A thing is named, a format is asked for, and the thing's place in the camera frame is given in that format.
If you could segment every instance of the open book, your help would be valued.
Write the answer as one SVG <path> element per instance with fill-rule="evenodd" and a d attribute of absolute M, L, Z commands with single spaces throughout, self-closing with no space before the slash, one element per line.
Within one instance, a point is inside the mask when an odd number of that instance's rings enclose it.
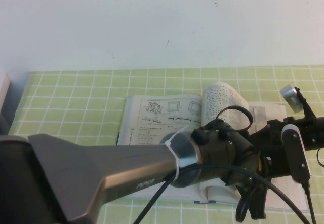
<path fill-rule="evenodd" d="M 217 113 L 230 105 L 240 105 L 248 109 L 254 122 L 249 129 L 250 134 L 262 129 L 267 120 L 283 120 L 286 116 L 285 105 L 250 102 L 247 103 L 230 85 L 217 82 L 203 91 L 202 97 L 197 95 L 174 96 L 133 96 L 125 105 L 123 122 L 117 145 L 159 144 L 162 138 L 177 132 L 184 126 L 186 131 L 206 125 Z M 247 126 L 246 116 L 236 110 L 227 110 L 219 117 L 234 129 Z M 273 179 L 300 210 L 307 210 L 304 190 L 290 176 Z M 162 183 L 133 193 L 131 197 L 151 198 Z M 220 179 L 208 180 L 186 188 L 178 189 L 169 186 L 161 198 L 172 200 L 192 200 L 200 203 L 223 202 L 237 204 L 240 194 L 234 186 L 225 186 Z M 271 190 L 267 193 L 267 208 L 290 209 Z"/>

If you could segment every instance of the black plastic part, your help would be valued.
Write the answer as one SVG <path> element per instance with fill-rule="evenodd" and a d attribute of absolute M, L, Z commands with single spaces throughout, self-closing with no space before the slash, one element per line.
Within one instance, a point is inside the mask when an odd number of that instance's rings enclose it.
<path fill-rule="evenodd" d="M 250 211 L 251 219 L 259 220 L 265 219 L 266 214 L 264 212 L 265 200 L 267 197 L 267 189 L 258 185 L 254 189 L 247 191 L 244 188 L 237 187 L 241 194 L 241 199 L 236 209 L 236 221 L 242 223 L 247 214 L 247 210 Z"/>
<path fill-rule="evenodd" d="M 0 223 L 66 223 L 27 142 L 0 141 Z"/>
<path fill-rule="evenodd" d="M 282 134 L 282 140 L 286 151 L 290 175 L 294 181 L 307 185 L 309 182 L 310 173 L 299 134 L 293 129 L 287 129 Z"/>
<path fill-rule="evenodd" d="M 191 137 L 193 138 L 195 143 L 199 145 L 207 144 L 209 141 L 208 135 L 202 128 L 194 129 L 194 131 L 191 134 Z"/>

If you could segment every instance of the white grid line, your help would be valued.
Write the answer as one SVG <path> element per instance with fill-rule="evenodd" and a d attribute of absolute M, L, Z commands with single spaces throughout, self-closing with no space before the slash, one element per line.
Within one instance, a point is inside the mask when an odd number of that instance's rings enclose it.
<path fill-rule="evenodd" d="M 131 210 L 130 210 L 130 218 L 128 219 L 128 224 L 131 224 L 131 220 L 132 220 L 133 203 L 134 203 L 134 200 L 132 199 Z"/>
<path fill-rule="evenodd" d="M 184 93 L 184 68 L 182 69 L 182 94 Z"/>
<path fill-rule="evenodd" d="M 40 77 L 40 79 L 39 79 L 38 86 L 41 84 L 41 81 L 42 81 L 42 79 L 43 79 L 43 75 L 44 75 L 44 73 L 42 73 L 42 75 L 41 75 L 41 77 Z M 31 98 L 31 100 L 30 100 L 30 102 L 29 102 L 29 106 L 28 106 L 28 108 L 27 108 L 27 110 L 26 110 L 26 112 L 25 112 L 24 117 L 22 118 L 22 121 L 24 121 L 24 119 L 26 118 L 26 115 L 27 115 L 27 113 L 28 113 L 28 110 L 29 110 L 29 108 L 30 108 L 30 106 L 31 106 L 31 104 L 32 104 L 32 101 L 33 101 L 33 96 L 32 96 L 32 98 Z M 18 130 L 17 130 L 18 133 L 19 133 L 20 130 L 21 130 L 21 126 L 22 126 L 22 123 L 19 125 L 19 128 L 18 128 Z"/>
<path fill-rule="evenodd" d="M 180 224 L 182 224 L 182 202 L 180 203 Z"/>
<path fill-rule="evenodd" d="M 108 209 L 108 204 L 106 204 L 106 207 L 105 207 L 105 216 L 103 217 L 103 222 L 102 222 L 102 224 L 105 224 L 105 223 L 106 223 L 107 209 Z"/>
<path fill-rule="evenodd" d="M 75 89 L 75 86 L 76 86 L 76 81 L 77 81 L 77 78 L 75 79 L 74 86 L 73 86 L 73 89 L 72 89 L 72 92 L 71 92 L 71 95 L 70 95 L 69 101 L 68 101 L 68 103 L 67 103 L 67 106 L 66 106 L 66 109 L 65 109 L 65 112 L 64 112 L 64 115 L 63 115 L 63 120 L 62 120 L 62 122 L 61 122 L 61 125 L 60 125 L 60 128 L 59 128 L 59 132 L 57 133 L 56 136 L 59 136 L 60 133 L 61 133 L 61 129 L 62 129 L 62 125 L 63 125 L 63 123 L 64 123 L 64 119 L 65 119 L 65 116 L 66 116 L 66 113 L 67 113 L 67 109 L 68 109 L 69 106 L 70 106 L 71 98 L 72 98 L 72 94 L 73 94 L 74 89 Z"/>
<path fill-rule="evenodd" d="M 284 217 L 285 217 L 285 222 L 286 222 L 286 224 L 288 224 L 288 218 L 287 218 L 287 215 L 286 215 L 286 211 L 283 211 L 283 215 L 284 215 Z"/>
<path fill-rule="evenodd" d="M 148 70 L 146 74 L 146 88 L 145 88 L 145 95 L 147 95 L 147 87 L 148 87 Z"/>
<path fill-rule="evenodd" d="M 166 95 L 166 84 L 167 84 L 167 69 L 164 70 L 164 92 L 163 95 Z"/>
<path fill-rule="evenodd" d="M 101 119 L 101 126 L 100 126 L 100 129 L 99 129 L 98 138 L 97 138 L 97 140 L 96 140 L 96 145 L 98 145 L 99 138 L 100 138 L 100 134 L 101 134 L 101 130 L 102 130 L 102 127 L 103 127 L 103 125 L 104 125 L 103 121 L 104 121 L 104 118 L 105 118 L 105 115 L 106 115 L 106 112 L 107 112 L 106 108 L 107 108 L 107 104 L 108 104 L 108 100 L 109 100 L 110 90 L 111 90 L 111 89 L 109 89 L 109 91 L 108 91 L 108 95 L 107 95 L 107 99 L 106 99 L 106 103 L 105 103 L 105 112 L 103 113 L 103 116 L 102 116 L 102 119 Z"/>
<path fill-rule="evenodd" d="M 125 89 L 126 87 L 102 87 L 102 88 L 112 88 L 112 89 Z M 129 89 L 145 89 L 146 87 L 129 87 Z M 161 89 L 161 88 L 155 88 L 155 87 L 148 87 L 147 89 Z M 182 90 L 184 88 L 176 88 L 176 87 L 172 87 L 172 88 L 166 88 L 166 89 L 176 89 L 176 90 Z M 199 90 L 197 88 L 186 88 L 186 90 Z M 257 90 L 253 90 L 253 89 L 240 89 L 240 91 L 257 91 Z M 278 90 L 273 90 L 273 89 L 261 89 L 261 91 L 278 91 Z M 324 91 L 307 91 L 307 90 L 303 90 L 303 92 L 311 92 L 311 93 L 317 93 L 317 92 L 324 92 Z M 49 98 L 49 96 L 34 96 L 34 98 Z M 53 98 L 69 98 L 69 96 L 53 96 Z M 105 97 L 91 97 L 91 96 L 76 96 L 73 98 L 77 98 L 77 99 L 103 99 Z M 111 97 L 113 99 L 125 99 L 124 97 Z"/>
<path fill-rule="evenodd" d="M 95 78 L 96 78 L 96 72 L 95 72 L 95 74 L 93 75 L 92 88 L 91 88 L 91 90 L 90 90 L 90 95 L 91 95 L 91 93 L 92 93 L 92 89 L 93 89 L 93 86 L 94 86 L 94 84 L 95 84 Z M 90 99 L 91 99 L 91 98 L 89 97 L 89 98 L 88 98 L 88 101 L 87 101 L 87 106 L 86 106 L 86 108 L 88 108 L 88 106 L 89 106 L 89 101 L 90 101 Z M 82 125 L 84 124 L 84 120 L 85 120 L 85 117 L 86 117 L 86 113 L 87 113 L 87 111 L 85 111 L 85 112 L 83 113 L 83 117 L 82 117 L 82 121 L 81 121 L 80 129 L 79 129 L 79 132 L 78 132 L 77 137 L 76 137 L 76 143 L 77 143 L 77 144 L 79 143 L 79 136 L 80 136 L 80 134 L 81 134 Z"/>
<path fill-rule="evenodd" d="M 203 96 L 203 72 L 201 68 L 200 68 L 200 94 L 201 96 Z"/>
<path fill-rule="evenodd" d="M 129 77 L 129 76 L 120 76 L 120 75 L 113 75 L 113 76 L 107 76 L 107 77 Z M 131 76 L 132 78 L 146 78 L 146 76 Z M 149 78 L 164 78 L 164 76 L 148 76 Z M 168 78 L 173 78 L 173 79 L 181 79 L 182 77 L 179 77 L 179 76 L 168 76 Z M 186 79 L 198 79 L 198 77 L 186 77 Z M 206 80 L 214 80 L 216 78 L 210 78 L 210 77 L 203 77 L 203 79 L 206 79 Z M 218 79 L 222 80 L 230 80 L 230 81 L 234 81 L 236 79 L 234 78 L 220 78 L 218 77 Z M 255 79 L 248 79 L 248 78 L 239 78 L 239 80 L 242 80 L 242 81 L 254 81 Z M 271 81 L 273 79 L 263 79 L 263 78 L 258 78 L 258 80 L 260 81 Z M 278 81 L 291 81 L 292 79 L 277 79 Z M 298 81 L 323 81 L 323 80 L 312 80 L 312 79 L 297 79 Z"/>
<path fill-rule="evenodd" d="M 205 209 L 206 209 L 206 224 L 209 223 L 209 220 L 208 220 L 208 204 L 205 204 Z"/>
<path fill-rule="evenodd" d="M 241 89 L 239 87 L 239 81 L 238 81 L 238 69 L 236 68 L 236 80 L 237 80 L 237 92 L 241 94 Z"/>
<path fill-rule="evenodd" d="M 256 79 L 257 88 L 258 88 L 258 92 L 259 92 L 259 98 L 260 98 L 260 101 L 262 101 L 262 99 L 261 99 L 261 93 L 260 93 L 260 87 L 259 87 L 259 83 L 258 83 L 258 80 L 257 80 L 257 78 L 258 78 L 258 76 L 257 76 L 257 69 L 255 67 L 253 67 L 253 69 L 254 69 L 255 79 Z"/>
<path fill-rule="evenodd" d="M 272 68 L 272 66 L 260 66 L 259 68 Z M 298 70 L 308 70 L 308 66 L 305 65 L 304 67 L 297 67 L 295 65 L 292 66 L 275 66 L 276 69 L 298 69 Z M 324 70 L 324 67 L 316 67 L 316 70 Z M 71 70 L 71 72 L 82 72 L 83 70 Z M 29 73 L 30 75 L 33 76 L 38 76 L 42 73 L 45 73 L 47 76 L 56 76 L 58 73 L 48 73 L 47 71 L 33 71 Z M 64 76 L 75 76 L 75 73 L 64 73 Z M 80 74 L 81 76 L 93 76 L 93 74 Z M 112 76 L 112 74 L 98 74 L 97 76 Z"/>
<path fill-rule="evenodd" d="M 277 79 L 276 79 L 276 76 L 275 76 L 274 67 L 272 67 L 272 72 L 273 72 L 273 76 L 274 76 L 275 87 L 277 88 L 276 91 L 279 93 L 279 100 L 280 100 L 280 103 L 282 103 L 282 96 L 280 94 L 281 88 L 279 89 L 279 87 L 278 87 L 278 83 L 277 83 Z"/>
<path fill-rule="evenodd" d="M 233 221 L 233 224 L 236 224 L 236 220 L 235 220 L 235 217 L 234 217 L 234 208 L 233 206 L 231 206 L 231 211 L 232 211 L 232 221 Z"/>
<path fill-rule="evenodd" d="M 126 91 L 126 97 L 128 96 L 128 90 L 130 89 L 130 82 L 131 82 L 131 72 L 128 77 L 128 85 L 127 85 L 127 91 Z"/>
<path fill-rule="evenodd" d="M 57 85 L 58 85 L 59 80 L 60 80 L 61 73 L 59 74 L 59 76 L 58 76 L 58 78 L 57 78 L 57 82 L 56 82 L 55 88 L 54 88 L 54 90 L 53 90 L 52 97 L 51 97 L 51 99 L 50 99 L 50 101 L 49 101 L 49 104 L 47 105 L 47 108 L 46 108 L 46 110 L 45 110 L 44 116 L 43 116 L 43 118 L 42 118 L 42 120 L 41 120 L 41 122 L 40 122 L 39 128 L 38 128 L 38 130 L 37 130 L 37 134 L 39 134 L 39 132 L 40 132 L 40 130 L 41 130 L 41 128 L 42 128 L 42 125 L 43 125 L 43 123 L 44 123 L 44 121 L 45 121 L 45 117 L 46 117 L 46 114 L 47 114 L 47 112 L 48 112 L 48 110 L 49 110 L 49 107 L 50 107 L 50 104 L 51 104 L 51 102 L 52 102 L 52 99 L 53 99 L 53 97 L 54 97 L 54 94 L 55 94 L 55 91 L 56 91 Z"/>
<path fill-rule="evenodd" d="M 155 203 L 154 224 L 156 224 L 156 220 L 157 220 L 157 203 Z"/>
<path fill-rule="evenodd" d="M 62 121 L 47 121 L 47 120 L 17 120 L 16 122 L 33 122 L 33 123 L 61 123 Z M 66 123 L 71 123 L 71 124 L 81 124 L 82 121 L 65 121 Z M 83 121 L 85 124 L 120 124 L 120 122 L 91 122 L 91 121 Z"/>

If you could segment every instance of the cutting mat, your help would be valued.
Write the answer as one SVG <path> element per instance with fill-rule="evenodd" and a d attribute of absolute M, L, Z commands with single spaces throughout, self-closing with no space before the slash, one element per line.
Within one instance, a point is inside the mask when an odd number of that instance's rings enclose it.
<path fill-rule="evenodd" d="M 215 81 L 230 84 L 247 101 L 284 104 L 279 90 L 287 84 L 296 85 L 314 113 L 324 116 L 323 74 L 324 65 L 31 72 L 10 134 L 27 137 L 46 133 L 79 145 L 114 145 L 125 97 L 200 95 L 206 85 Z M 302 113 L 294 114 L 288 106 L 287 111 L 291 116 L 302 117 Z M 314 151 L 307 152 L 307 156 L 317 223 L 324 223 L 324 171 L 317 164 Z M 98 223 L 133 223 L 147 202 L 122 198 L 108 203 L 102 207 Z M 251 220 L 247 216 L 244 223 L 301 223 L 291 211 L 266 213 L 266 220 Z M 233 224 L 235 207 L 158 201 L 142 223 Z"/>

